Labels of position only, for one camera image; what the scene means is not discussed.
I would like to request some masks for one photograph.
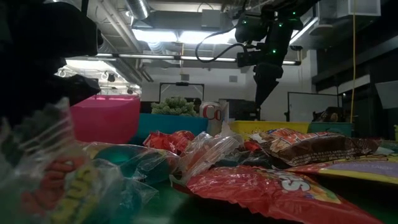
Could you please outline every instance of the green table surface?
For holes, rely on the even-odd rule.
[[[386,188],[378,183],[371,183],[370,187],[358,190],[355,185],[363,184],[362,181],[354,180],[352,183],[352,180],[331,181],[330,179],[323,180],[322,184],[384,223],[398,223],[395,206],[398,203],[393,199],[397,194],[394,194],[395,197],[390,195],[391,192],[397,192],[395,186]],[[145,205],[138,216],[134,217],[133,224],[291,223],[252,214],[248,209],[228,202],[189,196],[171,188],[170,182],[159,183],[153,187],[159,191],[158,196]]]

